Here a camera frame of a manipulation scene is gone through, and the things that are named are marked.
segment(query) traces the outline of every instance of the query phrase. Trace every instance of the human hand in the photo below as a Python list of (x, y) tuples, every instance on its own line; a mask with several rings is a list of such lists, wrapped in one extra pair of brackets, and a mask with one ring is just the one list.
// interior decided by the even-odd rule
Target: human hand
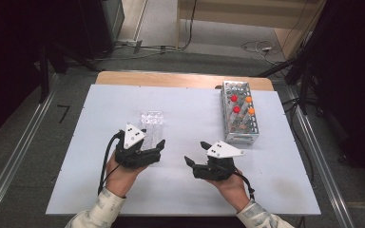
[(242, 211), (250, 199), (247, 197), (244, 188), (244, 181), (237, 175), (232, 175), (228, 180), (215, 181), (206, 180), (218, 188), (224, 199), (232, 205), (237, 212)]
[(131, 189), (138, 175), (144, 171), (147, 166), (137, 169), (125, 168), (119, 166), (114, 172), (111, 173), (114, 168), (119, 165), (115, 161), (115, 150), (111, 155), (111, 158), (106, 164), (106, 174), (110, 175), (106, 179), (106, 189), (120, 198), (124, 198), (126, 193)]

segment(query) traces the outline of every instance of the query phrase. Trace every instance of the black equipment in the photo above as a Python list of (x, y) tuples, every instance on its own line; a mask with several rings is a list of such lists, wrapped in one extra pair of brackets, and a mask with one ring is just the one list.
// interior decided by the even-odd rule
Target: black equipment
[[(205, 150), (212, 145), (207, 142), (201, 142), (201, 147)], [(210, 181), (225, 181), (236, 171), (233, 158), (217, 159), (210, 156), (207, 164), (195, 164), (194, 161), (184, 156), (186, 164), (192, 168), (196, 179), (204, 179)]]
[(120, 140), (116, 146), (117, 153), (115, 153), (115, 161), (123, 167), (135, 169), (160, 160), (160, 152), (164, 149), (165, 140), (159, 142), (155, 148), (143, 151), (141, 147), (144, 140), (139, 141), (128, 149), (124, 149), (125, 132), (120, 130), (117, 135)]

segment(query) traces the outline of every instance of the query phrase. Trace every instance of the wire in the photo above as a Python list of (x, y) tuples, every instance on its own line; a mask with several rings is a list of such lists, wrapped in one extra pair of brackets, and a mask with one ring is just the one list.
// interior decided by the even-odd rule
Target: wire
[(306, 217), (300, 218), (300, 221), (298, 222), (298, 225), (296, 226), (296, 228), (300, 228), (301, 224), (303, 225), (303, 227), (306, 227)]
[(156, 52), (156, 53), (151, 53), (151, 54), (146, 54), (146, 55), (141, 55), (141, 56), (134, 56), (134, 57), (124, 57), (124, 58), (106, 58), (106, 59), (95, 59), (95, 60), (100, 60), (100, 61), (107, 61), (107, 60), (131, 60), (131, 59), (142, 59), (148, 56), (152, 56), (152, 55), (159, 55), (159, 54), (163, 54), (163, 53), (167, 53), (167, 52), (179, 52), (182, 51), (182, 49), (178, 49), (178, 50), (169, 50), (169, 51), (163, 51), (163, 52)]
[[(196, 10), (196, 7), (197, 7), (197, 1), (198, 0), (195, 0), (195, 2), (194, 2), (194, 8), (192, 9), (191, 19), (190, 19), (190, 25), (189, 25), (189, 38), (188, 38), (188, 41), (185, 42), (185, 46), (184, 47), (178, 47), (177, 49), (175, 49), (174, 46), (140, 46), (139, 48), (148, 48), (148, 49), (157, 49), (157, 50), (164, 50), (164, 49), (170, 50), (170, 51), (164, 51), (164, 52), (161, 52), (161, 53), (174, 52), (174, 51), (182, 51), (182, 50), (187, 49), (188, 46), (191, 44), (191, 40), (192, 40), (192, 27), (193, 27), (193, 24), (194, 24), (194, 16), (195, 16), (195, 10)], [(161, 53), (154, 53), (154, 54), (150, 54), (150, 55), (145, 55), (145, 56), (142, 56), (142, 57), (139, 57), (139, 58), (144, 58), (144, 57), (147, 57), (147, 56), (151, 56), (151, 55), (155, 55), (155, 54), (161, 54)]]
[(288, 34), (287, 34), (287, 36), (286, 36), (286, 39), (284, 39), (284, 42), (283, 42), (283, 45), (282, 45), (282, 48), (281, 48), (280, 52), (282, 52), (282, 51), (283, 51), (283, 48), (284, 48), (284, 46), (286, 45), (286, 41), (287, 41), (287, 38), (289, 38), (290, 33), (292, 33), (292, 31), (293, 31), (293, 30), (294, 30), (294, 29), (298, 26), (298, 22), (300, 22), (301, 16), (303, 15), (303, 12), (304, 12), (304, 10), (306, 9), (307, 4), (308, 4), (308, 0), (306, 0), (306, 2), (304, 3), (303, 10), (301, 11), (300, 16), (298, 17), (298, 21), (297, 21), (297, 22), (296, 22), (296, 24), (292, 27), (292, 29), (290, 29), (289, 33), (288, 33)]
[(286, 102), (283, 102), (282, 103), (282, 105), (286, 105), (286, 104), (289, 104), (289, 103), (291, 103), (291, 102), (296, 102), (296, 101), (298, 101), (299, 100), (299, 98), (294, 98), (294, 99), (291, 99), (291, 100), (289, 100), (289, 101), (286, 101)]
[(238, 171), (234, 172), (233, 174), (242, 178), (242, 180), (245, 182), (245, 184), (247, 184), (248, 192), (250, 193), (250, 198), (255, 200), (254, 192), (256, 190), (251, 188), (250, 181), (246, 177), (244, 177), (243, 174), (240, 174)]
[(107, 178), (115, 171), (115, 170), (117, 170), (118, 169), (118, 167), (120, 167), (120, 165), (119, 164), (117, 164), (117, 166), (115, 166), (115, 168), (114, 169), (112, 169), (111, 170), (111, 172), (109, 172), (108, 174), (107, 174), (107, 176), (105, 177), (105, 179), (103, 180), (103, 184), (106, 182), (106, 180), (107, 180)]
[[(324, 4), (321, 4), (319, 6), (319, 8), (317, 9), (316, 13), (314, 14), (313, 18), (311, 19), (310, 21), (310, 24), (307, 26), (307, 29), (306, 30), (309, 30), (310, 26), (312, 25), (314, 19), (316, 19), (317, 15), (321, 12), (322, 10), (322, 6), (324, 6)], [(306, 37), (304, 38), (303, 42), (304, 42), (304, 46), (307, 44), (307, 38), (308, 36), (310, 35), (310, 32), (307, 33)]]
[(292, 105), (289, 109), (284, 110), (284, 112), (292, 111), (295, 107), (297, 107), (297, 104)]
[(221, 169), (221, 170), (223, 170), (223, 171), (225, 171), (227, 173), (230, 173), (230, 174), (234, 174), (236, 176), (239, 176), (245, 182), (245, 184), (247, 184), (248, 192), (250, 193), (250, 198), (253, 199), (253, 200), (255, 199), (254, 192), (256, 190), (254, 190), (253, 188), (251, 188), (250, 181), (246, 177), (244, 177), (243, 174), (239, 173), (239, 169), (237, 167), (234, 167), (236, 169), (235, 172), (231, 172), (230, 170), (228, 170), (225, 167), (222, 167), (220, 165), (216, 165), (216, 164), (212, 164), (212, 165), (214, 165), (215, 167), (217, 167), (217, 168), (219, 168), (219, 169)]
[[(247, 45), (248, 44), (252, 44), (252, 43), (256, 43), (255, 44), (255, 47), (254, 49), (255, 50), (249, 50), (247, 48)], [(262, 54), (260, 51), (259, 51), (259, 44), (269, 44), (270, 46), (268, 48), (270, 49), (273, 49), (274, 46), (275, 46), (275, 43), (274, 42), (271, 42), (271, 41), (267, 41), (267, 40), (263, 40), (263, 41), (249, 41), (249, 42), (246, 42), (242, 45), (240, 45), (241, 49), (245, 50), (245, 51), (248, 51), (248, 52), (256, 52), (263, 60), (265, 60), (266, 62), (270, 63), (271, 64), (271, 67), (273, 66), (276, 66), (278, 63), (283, 63), (283, 62), (273, 62), (269, 59), (267, 59), (265, 56), (270, 52), (269, 50), (265, 52), (265, 54)], [(283, 77), (286, 77), (286, 75), (280, 70), (279, 71)]]
[[(186, 9), (188, 9), (188, 1), (185, 1), (185, 18), (188, 18), (188, 10), (186, 10)], [(188, 34), (188, 28), (186, 27), (187, 22), (188, 22), (188, 20), (185, 19), (185, 23), (184, 23), (185, 34)]]
[(117, 139), (119, 137), (119, 135), (120, 135), (120, 132), (118, 132), (117, 134), (112, 136), (111, 140), (108, 142), (108, 145), (107, 145), (107, 148), (106, 148), (105, 159), (103, 161), (102, 175), (100, 176), (100, 184), (99, 184), (98, 194), (100, 194), (100, 192), (103, 190), (103, 185), (106, 181), (105, 180), (105, 172), (106, 172), (106, 163), (107, 163), (107, 159), (108, 159), (109, 149), (111, 148), (111, 145), (114, 142), (114, 140)]

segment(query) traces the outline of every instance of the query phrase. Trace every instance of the white sleeve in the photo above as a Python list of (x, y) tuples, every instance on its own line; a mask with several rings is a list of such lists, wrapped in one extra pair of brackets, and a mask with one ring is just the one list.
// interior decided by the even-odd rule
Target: white sleeve
[(93, 208), (78, 213), (67, 223), (66, 228), (111, 227), (124, 202), (125, 199), (117, 197), (103, 188)]
[(263, 209), (252, 199), (237, 217), (247, 228), (293, 228), (292, 225)]

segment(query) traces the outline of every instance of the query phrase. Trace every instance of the clear plastic block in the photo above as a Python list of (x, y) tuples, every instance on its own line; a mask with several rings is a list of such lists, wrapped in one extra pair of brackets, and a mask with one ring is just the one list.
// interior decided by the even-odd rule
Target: clear plastic block
[(155, 148), (156, 145), (163, 139), (163, 112), (141, 112), (140, 128), (146, 129), (146, 137), (144, 137), (142, 150)]

